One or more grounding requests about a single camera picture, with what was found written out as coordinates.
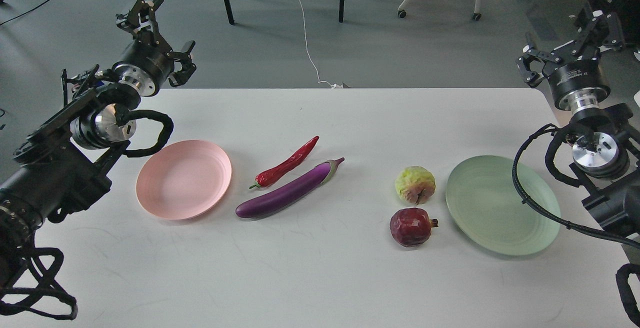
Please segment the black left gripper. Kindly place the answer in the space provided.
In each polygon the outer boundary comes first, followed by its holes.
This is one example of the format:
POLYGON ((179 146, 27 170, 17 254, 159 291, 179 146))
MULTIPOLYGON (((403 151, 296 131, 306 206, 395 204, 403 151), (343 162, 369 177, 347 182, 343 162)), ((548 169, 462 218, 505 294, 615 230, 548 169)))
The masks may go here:
POLYGON ((182 51, 169 51, 170 44, 160 34, 156 12, 163 3, 164 0, 136 0, 131 9, 116 15, 116 26, 131 34, 134 41, 112 71, 120 84, 132 87, 141 97, 158 94, 167 79, 171 87, 181 87, 197 70, 192 59, 194 40, 187 41, 182 51), (180 68, 173 72, 174 63, 180 68))

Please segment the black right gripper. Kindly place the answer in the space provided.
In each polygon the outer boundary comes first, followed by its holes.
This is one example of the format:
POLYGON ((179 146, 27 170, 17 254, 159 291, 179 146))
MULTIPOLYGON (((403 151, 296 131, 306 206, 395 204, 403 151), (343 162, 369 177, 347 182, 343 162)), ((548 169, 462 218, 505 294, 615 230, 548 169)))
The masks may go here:
POLYGON ((598 13, 575 39, 549 51, 538 48, 531 32, 525 34, 526 44, 516 62, 519 74, 530 88, 547 80, 558 110, 598 109, 611 93, 598 59, 605 52, 622 50, 626 40, 615 12, 598 13))

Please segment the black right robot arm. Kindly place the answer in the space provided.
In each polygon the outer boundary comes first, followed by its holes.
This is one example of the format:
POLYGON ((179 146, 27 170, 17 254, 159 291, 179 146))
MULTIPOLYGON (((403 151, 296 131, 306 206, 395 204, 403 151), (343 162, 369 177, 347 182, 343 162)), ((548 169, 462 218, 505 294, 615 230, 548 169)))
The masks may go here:
POLYGON ((632 239, 640 231, 639 130, 630 123, 627 104, 601 107, 611 93, 601 66, 602 52, 621 50, 626 41, 615 12, 594 11, 576 37, 551 51, 537 48, 526 34, 517 59, 519 75, 530 88, 547 82, 551 102, 571 114, 563 127, 547 124, 530 135, 517 150, 511 168, 515 191, 524 205, 568 230, 638 250, 632 239), (544 134, 552 136, 544 164, 558 181, 583 187, 589 194, 582 205, 599 228, 562 219, 535 201, 522 186, 518 164, 522 153, 544 134))

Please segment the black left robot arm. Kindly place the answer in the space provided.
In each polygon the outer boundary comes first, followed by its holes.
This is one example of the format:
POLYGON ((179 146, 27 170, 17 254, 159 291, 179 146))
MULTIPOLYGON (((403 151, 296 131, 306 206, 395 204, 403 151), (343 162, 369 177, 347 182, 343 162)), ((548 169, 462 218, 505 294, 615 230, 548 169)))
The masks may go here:
POLYGON ((96 64, 69 77, 61 73, 63 107, 16 151, 19 169, 1 185, 1 314, 32 312, 58 321, 77 317, 75 297, 57 282, 64 261, 54 247, 36 247, 45 221, 57 224, 88 210, 111 189, 109 171, 121 157, 140 158, 166 146, 174 123, 165 113, 139 109, 165 82, 187 83, 197 67, 194 41, 174 49, 160 34, 163 0, 136 0, 116 17, 132 39, 112 67, 96 64))

